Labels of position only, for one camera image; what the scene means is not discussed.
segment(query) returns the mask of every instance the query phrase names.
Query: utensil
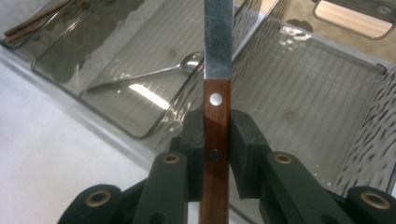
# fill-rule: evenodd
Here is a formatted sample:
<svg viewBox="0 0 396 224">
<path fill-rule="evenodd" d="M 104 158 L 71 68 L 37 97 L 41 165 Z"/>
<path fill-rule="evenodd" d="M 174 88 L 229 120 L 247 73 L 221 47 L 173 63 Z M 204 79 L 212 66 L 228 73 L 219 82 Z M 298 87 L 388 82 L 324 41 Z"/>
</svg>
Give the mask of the utensil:
<svg viewBox="0 0 396 224">
<path fill-rule="evenodd" d="M 205 0 L 205 163 L 200 224 L 228 223 L 233 0 Z"/>
<path fill-rule="evenodd" d="M 153 76 L 153 75 L 159 75 L 161 73 L 164 72 L 168 72 L 168 71 L 172 71 L 175 69 L 181 69 L 182 71 L 186 72 L 187 74 L 190 74 L 195 67 L 199 64 L 199 62 L 202 60 L 202 58 L 204 58 L 204 53 L 201 51 L 198 52 L 194 52 L 191 53 L 189 55 L 187 55 L 183 61 L 181 61 L 180 64 L 172 66 L 172 67 L 168 67 L 168 68 L 164 68 L 161 69 L 159 71 L 155 71 L 155 72 L 151 72 L 151 73 L 146 73 L 146 74 L 142 74 L 142 75 L 137 75 L 137 76 L 133 76 L 133 77 L 127 77 L 127 78 L 123 78 L 121 80 L 114 80 L 114 81 L 110 81 L 110 82 L 106 82 L 106 83 L 102 83 L 96 86 L 92 86 L 89 87 L 87 89 L 87 92 L 90 91 L 99 91 L 101 89 L 106 89 L 106 88 L 110 88 L 110 87 L 115 87 L 118 85 L 121 85 L 127 81 L 136 79 L 136 78 L 140 78 L 140 77 L 149 77 L 149 76 Z"/>
<path fill-rule="evenodd" d="M 66 0 L 61 2 L 60 4 L 51 7 L 41 13 L 39 13 L 38 15 L 34 16 L 33 18 L 13 27 L 12 29 L 9 29 L 7 31 L 4 32 L 4 35 L 6 36 L 12 36 L 15 35 L 16 33 L 20 32 L 23 29 L 28 28 L 29 26 L 34 25 L 36 22 L 41 21 L 43 19 L 46 19 L 48 16 L 52 16 L 53 14 L 57 13 L 59 10 L 61 10 L 64 6 L 67 5 L 67 3 L 69 3 L 70 0 Z"/>
</svg>

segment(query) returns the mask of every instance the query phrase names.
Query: knife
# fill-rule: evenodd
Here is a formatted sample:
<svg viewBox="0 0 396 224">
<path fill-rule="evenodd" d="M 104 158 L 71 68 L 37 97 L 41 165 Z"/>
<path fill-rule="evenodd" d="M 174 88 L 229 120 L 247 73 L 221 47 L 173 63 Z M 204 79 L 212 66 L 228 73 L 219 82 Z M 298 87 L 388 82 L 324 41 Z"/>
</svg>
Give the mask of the knife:
<svg viewBox="0 0 396 224">
<path fill-rule="evenodd" d="M 200 224 L 228 223 L 233 0 L 205 0 L 205 163 Z"/>
</svg>

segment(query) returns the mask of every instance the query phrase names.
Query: metal rivet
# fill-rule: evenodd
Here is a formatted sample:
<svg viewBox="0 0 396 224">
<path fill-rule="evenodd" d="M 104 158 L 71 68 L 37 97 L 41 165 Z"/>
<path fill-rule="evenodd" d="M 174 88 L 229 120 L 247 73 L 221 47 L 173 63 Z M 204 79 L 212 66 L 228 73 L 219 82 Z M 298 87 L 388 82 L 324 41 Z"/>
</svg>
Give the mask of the metal rivet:
<svg viewBox="0 0 396 224">
<path fill-rule="evenodd" d="M 176 163 L 178 161 L 180 161 L 180 157 L 177 155 L 174 155 L 174 154 L 170 154 L 170 155 L 163 157 L 163 162 L 168 163 L 168 164 Z"/>
<path fill-rule="evenodd" d="M 85 200 L 85 204 L 89 207 L 98 207 L 110 201 L 111 193 L 106 189 L 99 189 L 91 193 Z"/>
<path fill-rule="evenodd" d="M 212 105 L 221 105 L 222 103 L 222 97 L 218 93 L 211 94 L 209 100 Z"/>
<path fill-rule="evenodd" d="M 221 152 L 217 149 L 213 149 L 209 152 L 209 159 L 211 161 L 221 161 Z"/>
<path fill-rule="evenodd" d="M 290 156 L 286 154 L 277 154 L 275 155 L 275 160 L 277 162 L 283 163 L 283 164 L 290 164 L 293 162 Z"/>
<path fill-rule="evenodd" d="M 381 195 L 371 192 L 371 191 L 364 191 L 361 194 L 361 199 L 364 200 L 366 203 L 370 204 L 372 207 L 387 210 L 390 209 L 390 203 Z"/>
</svg>

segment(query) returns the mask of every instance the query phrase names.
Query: knife handle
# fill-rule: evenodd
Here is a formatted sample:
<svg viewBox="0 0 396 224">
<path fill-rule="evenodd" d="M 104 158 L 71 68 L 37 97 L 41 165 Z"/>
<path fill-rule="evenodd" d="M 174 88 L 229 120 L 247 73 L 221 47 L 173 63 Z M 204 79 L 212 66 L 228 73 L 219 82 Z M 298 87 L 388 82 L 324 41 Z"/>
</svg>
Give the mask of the knife handle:
<svg viewBox="0 0 396 224">
<path fill-rule="evenodd" d="M 206 79 L 204 88 L 205 168 L 199 223 L 226 224 L 231 81 Z"/>
</svg>

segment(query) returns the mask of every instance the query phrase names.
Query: brass insert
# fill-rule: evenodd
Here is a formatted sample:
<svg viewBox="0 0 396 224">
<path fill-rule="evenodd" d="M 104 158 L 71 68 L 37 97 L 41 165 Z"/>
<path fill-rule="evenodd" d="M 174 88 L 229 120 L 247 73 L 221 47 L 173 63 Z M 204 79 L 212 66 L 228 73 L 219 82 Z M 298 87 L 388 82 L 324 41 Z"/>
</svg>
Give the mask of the brass insert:
<svg viewBox="0 0 396 224">
<path fill-rule="evenodd" d="M 85 200 L 85 204 L 89 207 L 98 207 L 107 203 L 111 198 L 110 191 L 106 189 L 99 189 L 96 192 L 91 193 Z"/>
<path fill-rule="evenodd" d="M 390 209 L 390 203 L 381 195 L 371 192 L 371 191 L 364 191 L 361 194 L 361 198 L 364 200 L 365 203 L 370 204 L 372 207 L 387 210 Z"/>
<path fill-rule="evenodd" d="M 174 154 L 170 154 L 170 155 L 163 157 L 163 162 L 168 163 L 168 164 L 176 163 L 179 160 L 180 160 L 180 158 Z"/>
<path fill-rule="evenodd" d="M 290 156 L 286 154 L 277 154 L 275 155 L 275 160 L 277 162 L 283 163 L 283 164 L 290 164 L 293 162 Z"/>
</svg>

